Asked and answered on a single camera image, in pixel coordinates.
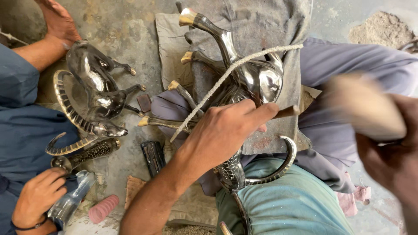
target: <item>pink coil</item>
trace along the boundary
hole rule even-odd
[[[102,222],[105,217],[119,204],[119,197],[110,195],[89,210],[89,218],[94,224]]]

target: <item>hand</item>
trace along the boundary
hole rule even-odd
[[[54,37],[65,43],[67,49],[81,40],[74,20],[68,11],[55,0],[35,0],[42,10],[48,32],[45,38]]]
[[[382,147],[356,134],[357,149],[367,173],[391,191],[404,206],[418,212],[418,99],[392,95],[408,129],[399,144]]]
[[[65,174],[62,168],[51,168],[25,184],[12,215],[16,227],[33,227],[45,219],[43,214],[67,193]]]
[[[188,174],[197,179],[228,160],[251,133],[265,129],[264,124],[278,111],[278,106],[272,102],[256,109],[252,100],[211,107],[173,160],[181,162],[177,165],[186,167]]]

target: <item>bracelet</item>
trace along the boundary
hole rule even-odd
[[[28,231],[28,230],[36,229],[36,228],[39,228],[41,225],[43,225],[48,220],[48,215],[47,215],[46,212],[44,213],[44,215],[45,215],[45,219],[42,222],[40,222],[40,223],[36,224],[35,226],[30,227],[30,228],[16,227],[16,225],[13,224],[13,221],[10,221],[10,226],[12,227],[12,229],[19,230],[19,231]]]

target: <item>metal statue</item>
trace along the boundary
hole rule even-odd
[[[136,71],[129,65],[118,63],[111,57],[104,55],[86,39],[74,43],[67,53],[66,60],[70,72],[65,70],[55,72],[55,94],[68,119],[77,128],[87,132],[88,136],[67,147],[55,148],[55,142],[66,133],[56,136],[49,142],[45,150],[53,156],[68,154],[108,138],[127,135],[128,130],[124,124],[117,126],[110,121],[112,118],[119,116],[124,108],[136,112],[141,117],[145,116],[142,111],[126,104],[126,98],[128,94],[137,89],[145,91],[146,87],[138,84],[120,90],[110,75],[114,68],[124,68],[132,76],[135,76]],[[87,93],[89,110],[85,119],[77,113],[70,103],[64,88],[64,76],[75,77]]]
[[[243,58],[243,56],[239,55],[234,48],[230,31],[217,27],[204,15],[194,12],[191,8],[185,8],[181,11],[179,25],[192,26],[211,34],[218,43],[223,58],[223,61],[215,61],[208,58],[200,51],[188,51],[181,59],[183,64],[190,61],[202,61],[217,73],[223,74],[226,68],[229,68],[234,62]],[[256,107],[267,102],[276,102],[283,87],[283,63],[276,53],[269,53],[265,58],[265,61],[252,59],[234,69],[229,76],[229,79],[227,79],[220,87],[220,94],[215,97],[210,106],[227,105],[239,102],[243,99],[253,100]],[[196,101],[194,101],[193,97],[178,82],[173,81],[168,89],[176,89],[189,103],[192,109],[196,108]],[[192,121],[189,122],[182,131],[190,133],[203,115],[204,112],[199,110]],[[139,122],[138,126],[161,125],[177,129],[182,122],[183,120],[163,120],[156,117],[145,116]],[[283,139],[287,145],[288,155],[280,168],[266,177],[258,179],[245,178],[240,159],[242,148],[240,148],[229,160],[214,169],[214,172],[217,174],[223,187],[233,195],[237,202],[241,212],[245,234],[252,233],[251,224],[237,193],[245,186],[268,183],[283,176],[293,164],[296,157],[296,144],[289,137],[280,136],[280,138]]]
[[[109,156],[119,148],[120,142],[118,139],[107,139],[102,142],[98,142],[83,152],[72,155],[68,158],[65,156],[54,156],[51,159],[51,167],[62,167],[65,169],[67,174],[70,174],[71,171],[80,164],[92,159]]]

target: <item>dust pile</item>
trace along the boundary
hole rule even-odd
[[[164,227],[163,235],[215,235],[216,228],[203,226]]]
[[[351,28],[348,38],[352,43],[379,44],[399,49],[415,39],[415,35],[397,16],[379,11],[363,24]]]

